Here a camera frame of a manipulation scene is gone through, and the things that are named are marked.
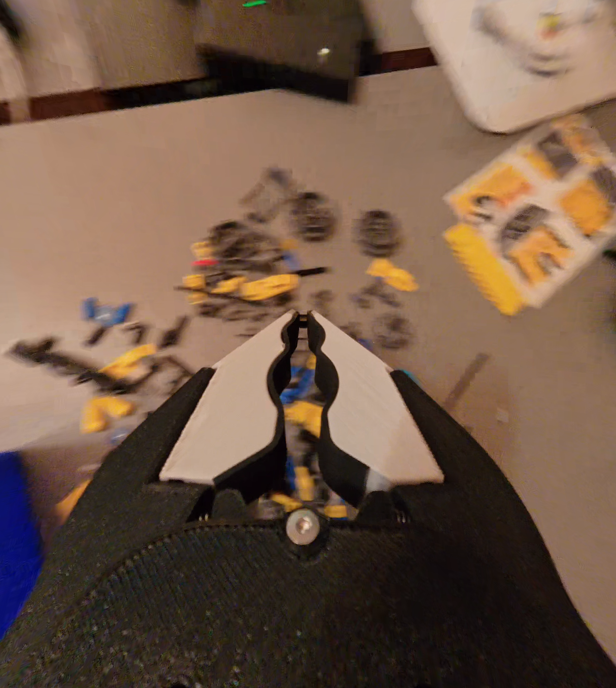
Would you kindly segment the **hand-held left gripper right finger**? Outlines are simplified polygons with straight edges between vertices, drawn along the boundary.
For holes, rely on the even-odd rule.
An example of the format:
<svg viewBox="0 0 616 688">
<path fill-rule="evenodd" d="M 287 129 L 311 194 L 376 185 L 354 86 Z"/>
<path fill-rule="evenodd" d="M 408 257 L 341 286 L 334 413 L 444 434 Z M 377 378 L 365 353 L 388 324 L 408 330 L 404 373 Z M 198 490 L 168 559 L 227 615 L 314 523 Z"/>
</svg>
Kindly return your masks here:
<svg viewBox="0 0 616 688">
<path fill-rule="evenodd" d="M 318 312 L 308 314 L 308 335 L 324 396 L 318 463 L 327 486 L 359 508 L 374 492 L 442 484 L 393 368 Z"/>
</svg>

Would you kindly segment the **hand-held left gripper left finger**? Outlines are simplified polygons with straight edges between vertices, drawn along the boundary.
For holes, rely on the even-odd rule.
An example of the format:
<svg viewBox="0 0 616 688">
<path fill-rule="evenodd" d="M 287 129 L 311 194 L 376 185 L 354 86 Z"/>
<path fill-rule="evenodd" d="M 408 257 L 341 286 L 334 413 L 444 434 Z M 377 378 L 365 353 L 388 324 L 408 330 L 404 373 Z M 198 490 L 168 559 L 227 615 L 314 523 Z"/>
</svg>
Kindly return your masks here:
<svg viewBox="0 0 616 688">
<path fill-rule="evenodd" d="M 280 395 L 292 378 L 300 314 L 287 311 L 212 366 L 160 482 L 236 490 L 249 503 L 285 480 Z"/>
</svg>

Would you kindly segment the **pile of toy brick pieces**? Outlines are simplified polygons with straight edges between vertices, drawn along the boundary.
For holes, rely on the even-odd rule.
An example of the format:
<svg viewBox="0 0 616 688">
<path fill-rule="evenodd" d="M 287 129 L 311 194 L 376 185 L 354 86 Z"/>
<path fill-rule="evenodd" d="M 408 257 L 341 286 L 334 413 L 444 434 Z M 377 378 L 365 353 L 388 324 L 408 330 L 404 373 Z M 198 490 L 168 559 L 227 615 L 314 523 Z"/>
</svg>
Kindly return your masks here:
<svg viewBox="0 0 616 688">
<path fill-rule="evenodd" d="M 323 265 L 303 268 L 294 243 L 271 229 L 274 219 L 284 214 L 296 237 L 323 242 L 336 231 L 338 216 L 336 205 L 327 196 L 298 191 L 289 172 L 280 168 L 266 170 L 244 204 L 248 208 L 244 219 L 219 223 L 203 241 L 192 245 L 192 272 L 183 277 L 176 291 L 186 295 L 200 318 L 247 323 L 249 327 L 239 336 L 249 340 L 269 318 L 294 305 L 305 280 L 331 270 Z M 375 303 L 380 310 L 372 316 L 371 336 L 364 336 L 358 321 L 348 322 L 342 329 L 369 351 L 406 348 L 415 334 L 396 293 L 414 293 L 419 286 L 411 273 L 391 261 L 401 244 L 400 223 L 391 212 L 372 209 L 357 220 L 354 231 L 359 250 L 372 258 L 372 263 L 366 271 L 369 282 L 348 299 L 358 312 L 374 308 Z M 55 336 L 24 338 L 9 350 L 15 359 L 29 366 L 45 366 L 72 384 L 95 386 L 82 410 L 82 433 L 102 433 L 120 418 L 138 409 L 145 411 L 145 401 L 137 398 L 169 397 L 192 378 L 192 369 L 169 352 L 181 344 L 190 321 L 188 314 L 178 316 L 155 342 L 148 341 L 147 323 L 128 321 L 132 304 L 112 308 L 88 298 L 82 309 L 83 318 L 93 323 L 83 346 L 97 345 L 109 329 L 120 327 L 129 333 L 128 349 L 105 365 L 59 348 L 60 338 Z M 324 400 L 314 382 L 315 366 L 315 357 L 308 353 L 307 340 L 301 336 L 289 381 L 279 397 L 289 437 L 298 437 L 303 454 L 292 448 L 285 451 L 285 476 L 281 487 L 261 497 L 261 518 L 308 507 L 336 522 L 353 518 L 354 511 L 327 488 L 317 468 L 316 443 Z"/>
</svg>

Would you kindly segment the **yellow grey sticker sheet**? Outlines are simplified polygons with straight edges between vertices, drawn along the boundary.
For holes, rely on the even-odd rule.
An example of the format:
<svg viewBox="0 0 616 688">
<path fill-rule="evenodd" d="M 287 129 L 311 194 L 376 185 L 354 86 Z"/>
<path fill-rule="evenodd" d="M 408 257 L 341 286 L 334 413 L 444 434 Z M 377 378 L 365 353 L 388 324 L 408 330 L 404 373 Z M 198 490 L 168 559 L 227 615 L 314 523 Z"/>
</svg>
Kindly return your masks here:
<svg viewBox="0 0 616 688">
<path fill-rule="evenodd" d="M 616 156 L 582 114 L 536 127 L 445 202 L 443 238 L 501 314 L 541 307 L 616 240 Z"/>
</svg>

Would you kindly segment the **white book stand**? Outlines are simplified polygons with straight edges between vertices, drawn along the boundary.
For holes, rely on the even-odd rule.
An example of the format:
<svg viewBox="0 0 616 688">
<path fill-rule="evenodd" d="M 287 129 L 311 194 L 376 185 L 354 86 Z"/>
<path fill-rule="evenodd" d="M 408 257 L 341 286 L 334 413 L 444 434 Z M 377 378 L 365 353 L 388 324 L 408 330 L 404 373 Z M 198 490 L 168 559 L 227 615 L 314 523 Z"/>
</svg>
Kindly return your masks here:
<svg viewBox="0 0 616 688">
<path fill-rule="evenodd" d="M 616 99 L 612 1 L 413 1 L 468 119 L 513 133 Z"/>
</svg>

